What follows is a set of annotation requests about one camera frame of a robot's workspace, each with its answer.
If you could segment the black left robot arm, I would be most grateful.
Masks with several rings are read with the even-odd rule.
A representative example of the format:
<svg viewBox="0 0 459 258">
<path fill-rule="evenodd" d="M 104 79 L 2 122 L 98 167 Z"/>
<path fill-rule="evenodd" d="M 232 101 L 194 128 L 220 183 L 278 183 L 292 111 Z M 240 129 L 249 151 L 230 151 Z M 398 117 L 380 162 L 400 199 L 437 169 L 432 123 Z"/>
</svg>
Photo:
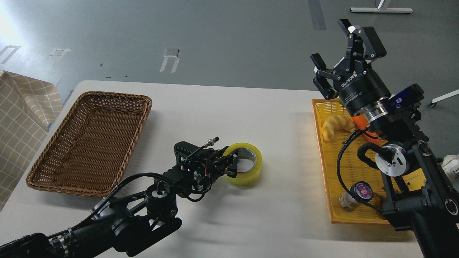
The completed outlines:
<svg viewBox="0 0 459 258">
<path fill-rule="evenodd" d="M 198 147 L 174 146 L 176 165 L 162 174 L 122 180 L 76 226 L 52 235 L 34 233 L 1 246 L 2 258 L 94 258 L 110 248 L 133 257 L 182 225 L 176 198 L 200 201 L 213 183 L 236 178 L 238 150 L 213 149 L 218 137 Z"/>
</svg>

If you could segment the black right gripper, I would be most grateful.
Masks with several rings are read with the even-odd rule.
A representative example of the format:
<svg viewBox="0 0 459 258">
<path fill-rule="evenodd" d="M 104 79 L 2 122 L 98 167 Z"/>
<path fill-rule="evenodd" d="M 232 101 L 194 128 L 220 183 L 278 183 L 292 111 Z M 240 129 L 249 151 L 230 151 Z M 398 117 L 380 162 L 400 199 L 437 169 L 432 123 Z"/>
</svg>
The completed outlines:
<svg viewBox="0 0 459 258">
<path fill-rule="evenodd" d="M 338 24 L 347 36 L 345 56 L 335 67 L 335 74 L 326 67 L 320 54 L 311 54 L 315 67 L 313 83 L 326 100 L 339 96 L 348 113 L 356 116 L 367 105 L 391 97 L 370 64 L 385 57 L 387 51 L 373 27 L 354 26 L 348 19 L 339 19 Z"/>
</svg>

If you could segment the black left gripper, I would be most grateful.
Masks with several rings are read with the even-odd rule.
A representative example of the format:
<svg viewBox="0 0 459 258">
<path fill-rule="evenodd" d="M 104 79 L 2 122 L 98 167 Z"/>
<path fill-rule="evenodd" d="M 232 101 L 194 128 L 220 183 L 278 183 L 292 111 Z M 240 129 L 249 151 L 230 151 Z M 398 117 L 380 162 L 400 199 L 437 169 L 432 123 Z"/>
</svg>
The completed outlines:
<svg viewBox="0 0 459 258">
<path fill-rule="evenodd" d="M 205 165 L 206 175 L 211 179 L 212 183 L 223 176 L 224 174 L 229 178 L 237 177 L 238 155 L 239 150 L 233 150 L 229 154 L 224 154 L 228 147 L 223 149 L 204 148 L 195 154 L 197 161 Z"/>
</svg>

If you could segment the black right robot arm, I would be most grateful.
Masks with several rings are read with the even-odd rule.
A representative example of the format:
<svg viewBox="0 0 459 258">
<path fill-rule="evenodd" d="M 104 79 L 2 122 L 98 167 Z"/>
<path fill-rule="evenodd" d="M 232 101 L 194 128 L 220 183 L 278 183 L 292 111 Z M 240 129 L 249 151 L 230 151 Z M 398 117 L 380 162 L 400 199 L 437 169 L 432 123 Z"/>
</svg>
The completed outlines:
<svg viewBox="0 0 459 258">
<path fill-rule="evenodd" d="M 413 84 L 392 95 L 372 62 L 386 50 L 372 27 L 338 21 L 346 34 L 344 57 L 328 68 L 311 55 L 315 127 L 332 222 L 334 204 L 346 211 L 365 205 L 396 231 L 412 231 L 425 258 L 458 257 L 458 156 L 438 159 L 416 124 L 423 90 Z"/>
</svg>

